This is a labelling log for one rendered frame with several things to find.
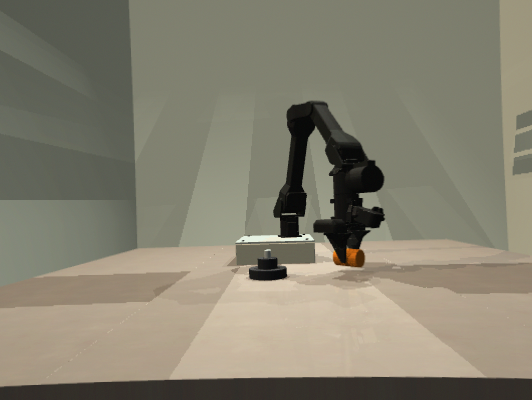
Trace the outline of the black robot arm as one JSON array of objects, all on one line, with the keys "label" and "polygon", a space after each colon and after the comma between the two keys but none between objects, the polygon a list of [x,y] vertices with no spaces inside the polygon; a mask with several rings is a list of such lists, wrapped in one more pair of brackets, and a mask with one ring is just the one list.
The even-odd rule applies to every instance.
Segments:
[{"label": "black robot arm", "polygon": [[[307,141],[315,126],[326,143],[327,158],[334,165],[329,173],[329,176],[333,176],[334,194],[376,192],[383,187],[385,180],[376,161],[368,160],[361,144],[341,129],[326,103],[310,101],[292,105],[286,117],[291,133],[287,177],[273,210],[274,218],[280,218],[281,235],[278,237],[281,238],[302,237],[299,235],[298,217],[305,216],[307,198],[302,180]],[[355,220],[370,228],[380,228],[381,222],[385,221],[384,216],[383,208],[374,206],[368,209],[362,207],[362,202],[357,206],[355,201],[351,201],[346,222]]]}]

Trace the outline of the orange knob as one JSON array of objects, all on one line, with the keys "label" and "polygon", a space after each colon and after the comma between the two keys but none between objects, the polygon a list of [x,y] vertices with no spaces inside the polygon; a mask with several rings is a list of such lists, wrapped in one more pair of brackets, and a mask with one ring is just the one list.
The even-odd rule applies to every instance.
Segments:
[{"label": "orange knob", "polygon": [[351,267],[362,267],[364,263],[364,252],[360,249],[347,249],[346,251],[346,262],[341,263],[335,250],[333,252],[333,262],[336,265],[341,266],[351,266]]}]

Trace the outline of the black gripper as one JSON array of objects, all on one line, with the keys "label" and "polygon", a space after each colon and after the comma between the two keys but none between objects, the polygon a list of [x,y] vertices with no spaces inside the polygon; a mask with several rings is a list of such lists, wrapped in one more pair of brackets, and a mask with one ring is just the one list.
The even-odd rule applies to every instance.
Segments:
[{"label": "black gripper", "polygon": [[363,202],[359,194],[334,195],[334,199],[330,199],[330,203],[334,203],[334,217],[316,220],[313,224],[313,232],[326,235],[341,263],[346,262],[347,248],[359,249],[362,238],[370,232],[370,230],[365,230],[365,227],[370,227],[355,220],[346,222],[346,214],[351,201],[355,201],[357,206],[359,202]]}]

